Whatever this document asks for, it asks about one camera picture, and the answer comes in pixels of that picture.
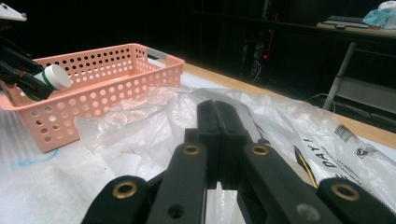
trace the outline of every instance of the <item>white bottle cap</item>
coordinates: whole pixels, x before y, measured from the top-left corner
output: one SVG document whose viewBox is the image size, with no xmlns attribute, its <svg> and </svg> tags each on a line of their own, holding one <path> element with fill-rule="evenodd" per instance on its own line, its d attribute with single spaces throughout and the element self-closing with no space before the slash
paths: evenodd
<svg viewBox="0 0 396 224">
<path fill-rule="evenodd" d="M 42 73 L 35 75 L 35 78 L 46 83 L 56 91 L 62 91 L 72 85 L 69 75 L 58 64 L 52 64 L 46 67 Z"/>
</svg>

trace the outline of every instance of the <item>blue plastic bag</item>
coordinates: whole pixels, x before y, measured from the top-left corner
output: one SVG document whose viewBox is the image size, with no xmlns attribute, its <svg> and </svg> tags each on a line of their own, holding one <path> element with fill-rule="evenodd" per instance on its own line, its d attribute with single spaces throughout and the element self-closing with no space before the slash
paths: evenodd
<svg viewBox="0 0 396 224">
<path fill-rule="evenodd" d="M 388 9 L 375 9 L 371 10 L 364 18 L 363 22 L 371 26 L 380 26 L 384 29 L 387 25 L 389 18 L 396 17 L 396 14 Z"/>
</svg>

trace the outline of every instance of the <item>plastic bag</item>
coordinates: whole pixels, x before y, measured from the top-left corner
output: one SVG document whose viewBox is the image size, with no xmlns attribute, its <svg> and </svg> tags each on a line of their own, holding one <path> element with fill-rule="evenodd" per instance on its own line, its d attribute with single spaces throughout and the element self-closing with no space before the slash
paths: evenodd
<svg viewBox="0 0 396 224">
<path fill-rule="evenodd" d="M 388 1 L 379 5 L 378 9 L 371 10 L 364 18 L 363 22 L 379 26 L 381 29 L 395 29 L 393 25 L 394 18 L 396 17 L 396 2 Z"/>
<path fill-rule="evenodd" d="M 363 143 L 331 112 L 305 102 L 235 90 L 152 88 L 143 101 L 122 101 L 103 118 L 75 123 L 82 143 L 93 152 L 122 147 L 141 156 L 151 165 L 131 175 L 142 175 L 153 164 L 166 169 L 184 130 L 196 128 L 196 106 L 206 100 L 233 105 L 252 140 L 269 140 L 303 181 L 315 186 L 328 177 L 347 178 L 395 211 L 396 163 Z M 297 154 L 309 163 L 311 177 Z M 218 189 L 208 193 L 206 221 L 241 220 L 236 204 L 230 203 L 233 197 Z"/>
</svg>

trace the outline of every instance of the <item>screw hole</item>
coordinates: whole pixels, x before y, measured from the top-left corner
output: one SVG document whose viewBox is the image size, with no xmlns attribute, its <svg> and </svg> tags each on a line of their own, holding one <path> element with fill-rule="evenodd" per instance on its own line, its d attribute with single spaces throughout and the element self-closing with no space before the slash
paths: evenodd
<svg viewBox="0 0 396 224">
<path fill-rule="evenodd" d="M 168 209 L 168 216 L 172 219 L 178 219 L 183 217 L 184 210 L 180 204 L 173 204 Z"/>
<path fill-rule="evenodd" d="M 268 150 L 268 148 L 266 148 L 266 147 L 255 146 L 251 150 L 253 151 L 254 154 L 261 155 L 261 156 L 265 156 L 268 153 L 270 153 L 270 150 Z"/>
<path fill-rule="evenodd" d="M 347 184 L 333 184 L 331 189 L 338 197 L 351 202 L 357 201 L 360 197 L 359 193 Z"/>
<path fill-rule="evenodd" d="M 189 154 L 189 155 L 196 155 L 199 153 L 200 148 L 195 147 L 195 146 L 188 146 L 183 148 L 184 153 Z"/>
<path fill-rule="evenodd" d="M 306 219 L 307 221 L 319 221 L 320 220 L 320 214 L 318 210 L 306 203 L 300 203 L 296 207 L 298 214 Z"/>
<path fill-rule="evenodd" d="M 113 189 L 113 196 L 118 199 L 125 199 L 133 196 L 137 191 L 137 185 L 134 181 L 126 180 L 116 185 Z"/>
</svg>

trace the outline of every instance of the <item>pink plastic basket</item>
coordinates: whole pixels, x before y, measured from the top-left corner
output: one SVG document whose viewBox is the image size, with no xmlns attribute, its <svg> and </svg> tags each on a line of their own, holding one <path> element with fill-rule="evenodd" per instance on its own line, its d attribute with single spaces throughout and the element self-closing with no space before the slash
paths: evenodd
<svg viewBox="0 0 396 224">
<path fill-rule="evenodd" d="M 165 61 L 160 67 L 148 56 Z M 79 139 L 75 117 L 102 117 L 122 99 L 138 99 L 148 87 L 178 87 L 184 61 L 139 44 L 93 49 L 36 59 L 44 67 L 59 64 L 72 86 L 55 91 L 47 100 L 34 102 L 18 88 L 2 83 L 0 106 L 15 111 L 42 152 Z"/>
</svg>

